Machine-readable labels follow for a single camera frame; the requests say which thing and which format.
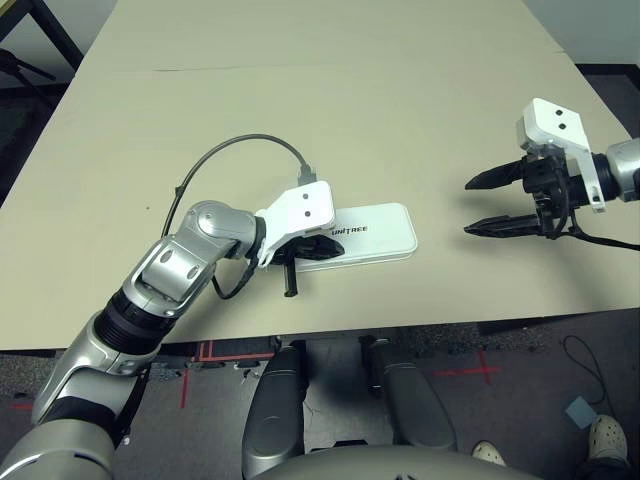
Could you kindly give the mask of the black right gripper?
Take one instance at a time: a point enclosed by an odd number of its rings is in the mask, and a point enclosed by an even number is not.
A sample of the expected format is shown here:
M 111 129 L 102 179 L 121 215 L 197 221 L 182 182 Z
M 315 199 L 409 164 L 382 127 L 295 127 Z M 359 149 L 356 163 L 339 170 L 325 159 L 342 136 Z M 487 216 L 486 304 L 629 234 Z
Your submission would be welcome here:
M 588 203 L 580 175 L 570 176 L 563 157 L 548 156 L 527 162 L 522 159 L 483 171 L 465 184 L 466 190 L 492 190 L 521 180 L 533 196 L 536 215 L 490 217 L 474 222 L 464 232 L 480 237 L 521 237 L 542 235 L 557 239 L 573 212 Z

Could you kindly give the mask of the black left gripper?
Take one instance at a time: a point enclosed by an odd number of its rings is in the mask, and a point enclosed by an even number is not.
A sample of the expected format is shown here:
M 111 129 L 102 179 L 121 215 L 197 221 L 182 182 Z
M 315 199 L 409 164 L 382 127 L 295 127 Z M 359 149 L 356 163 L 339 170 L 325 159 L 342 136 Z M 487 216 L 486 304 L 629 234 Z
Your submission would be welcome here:
M 298 294 L 296 276 L 296 258 L 302 251 L 304 260 L 329 260 L 342 256 L 345 251 L 340 243 L 325 235 L 295 238 L 280 247 L 273 256 L 273 264 L 281 265 L 284 271 L 284 296 L 295 297 Z

